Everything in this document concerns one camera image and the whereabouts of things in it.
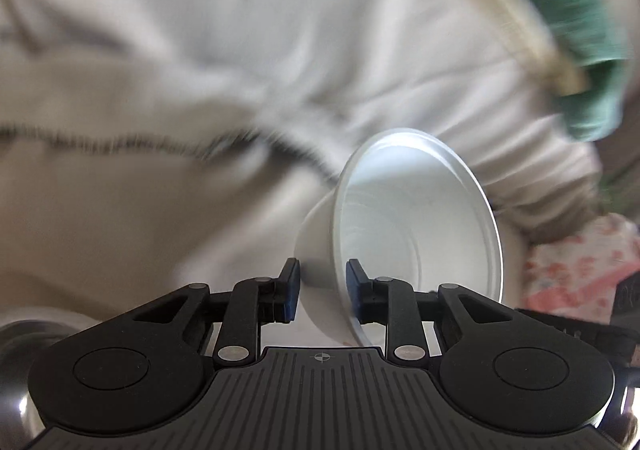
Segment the stainless steel bowl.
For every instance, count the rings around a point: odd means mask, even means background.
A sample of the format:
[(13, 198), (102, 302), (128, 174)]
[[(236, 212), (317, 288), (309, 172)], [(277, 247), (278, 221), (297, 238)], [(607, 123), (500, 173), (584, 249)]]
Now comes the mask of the stainless steel bowl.
[(1, 448), (23, 449), (43, 424), (28, 392), (30, 367), (40, 354), (72, 334), (51, 321), (14, 320), (1, 327)]

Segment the green plush toy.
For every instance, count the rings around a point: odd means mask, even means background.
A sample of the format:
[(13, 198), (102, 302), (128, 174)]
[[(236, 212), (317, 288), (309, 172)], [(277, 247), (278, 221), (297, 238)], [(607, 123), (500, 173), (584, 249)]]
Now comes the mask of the green plush toy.
[(568, 134), (597, 141), (617, 128), (629, 80), (631, 51), (603, 0), (530, 0), (563, 54), (585, 75), (586, 87), (559, 96)]

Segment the pink floral cloth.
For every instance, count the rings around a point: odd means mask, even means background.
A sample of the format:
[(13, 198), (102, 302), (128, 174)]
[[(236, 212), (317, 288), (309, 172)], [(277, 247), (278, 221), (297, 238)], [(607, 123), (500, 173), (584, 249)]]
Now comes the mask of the pink floral cloth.
[(522, 305), (589, 322), (611, 321), (617, 285), (639, 271), (639, 228), (622, 215), (539, 244), (527, 256)]

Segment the white cup orange logo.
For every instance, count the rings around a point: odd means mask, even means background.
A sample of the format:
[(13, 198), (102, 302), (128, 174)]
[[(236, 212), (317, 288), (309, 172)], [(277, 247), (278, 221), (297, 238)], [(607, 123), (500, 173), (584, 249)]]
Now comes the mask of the white cup orange logo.
[(295, 244), (300, 304), (330, 340), (382, 345), (381, 328), (360, 326), (346, 286), (357, 259), (371, 278), (396, 278), (419, 292), (455, 283), (498, 302), (504, 263), (485, 192), (450, 147), (420, 130), (370, 138), (337, 185), (307, 215)]

